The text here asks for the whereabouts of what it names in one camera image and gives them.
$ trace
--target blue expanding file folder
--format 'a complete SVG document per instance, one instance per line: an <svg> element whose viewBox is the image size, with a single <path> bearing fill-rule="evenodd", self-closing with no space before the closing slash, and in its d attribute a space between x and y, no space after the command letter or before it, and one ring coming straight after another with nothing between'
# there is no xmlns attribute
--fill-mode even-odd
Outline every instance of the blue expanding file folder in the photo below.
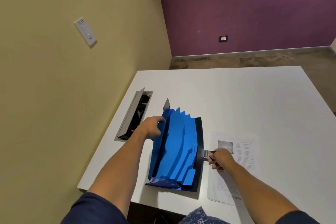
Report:
<svg viewBox="0 0 336 224"><path fill-rule="evenodd" d="M153 141L146 184L196 192L203 167L202 120L171 109L168 99L162 116L166 123L157 125L161 135Z"/></svg>

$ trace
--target table top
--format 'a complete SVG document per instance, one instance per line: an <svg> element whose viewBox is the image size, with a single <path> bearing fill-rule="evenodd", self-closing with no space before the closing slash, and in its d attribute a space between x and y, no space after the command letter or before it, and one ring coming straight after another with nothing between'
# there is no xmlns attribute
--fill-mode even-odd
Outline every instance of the table top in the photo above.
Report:
<svg viewBox="0 0 336 224"><path fill-rule="evenodd" d="M89 189L124 144L114 138L135 91L144 87L153 91L145 116L161 115L169 98L171 108L202 118L205 149L212 131L258 137L259 178L317 221L336 219L336 117L299 66L138 71L78 188ZM132 202L184 215L202 206L208 215L245 222L236 207L207 199L207 162L197 193L145 185L152 146L145 142Z"/></svg>

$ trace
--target person's left arm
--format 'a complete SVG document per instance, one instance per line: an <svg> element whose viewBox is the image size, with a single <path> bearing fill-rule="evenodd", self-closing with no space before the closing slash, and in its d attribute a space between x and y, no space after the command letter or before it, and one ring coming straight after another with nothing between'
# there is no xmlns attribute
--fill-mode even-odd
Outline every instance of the person's left arm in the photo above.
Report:
<svg viewBox="0 0 336 224"><path fill-rule="evenodd" d="M144 142L160 135L159 121L165 122L162 116L146 118L108 160L88 190L110 201L125 217L137 182Z"/></svg>

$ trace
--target navy blue shirt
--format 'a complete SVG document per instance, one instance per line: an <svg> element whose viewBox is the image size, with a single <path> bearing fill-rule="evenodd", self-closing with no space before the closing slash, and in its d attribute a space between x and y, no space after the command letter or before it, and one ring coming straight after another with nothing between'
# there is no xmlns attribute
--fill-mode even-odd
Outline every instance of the navy blue shirt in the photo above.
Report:
<svg viewBox="0 0 336 224"><path fill-rule="evenodd" d="M128 224L123 213L111 202L94 193L84 193L71 207L61 224ZM226 223L218 218L207 216L202 207L188 214L180 223ZM293 211L281 217L276 224L318 224L302 211Z"/></svg>

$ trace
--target yellow wall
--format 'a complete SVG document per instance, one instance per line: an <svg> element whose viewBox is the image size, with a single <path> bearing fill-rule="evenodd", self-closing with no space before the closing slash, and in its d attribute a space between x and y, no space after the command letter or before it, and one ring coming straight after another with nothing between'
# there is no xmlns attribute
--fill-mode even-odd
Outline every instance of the yellow wall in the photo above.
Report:
<svg viewBox="0 0 336 224"><path fill-rule="evenodd" d="M0 0L0 15L0 223L59 223L136 71L169 67L161 2Z"/></svg>

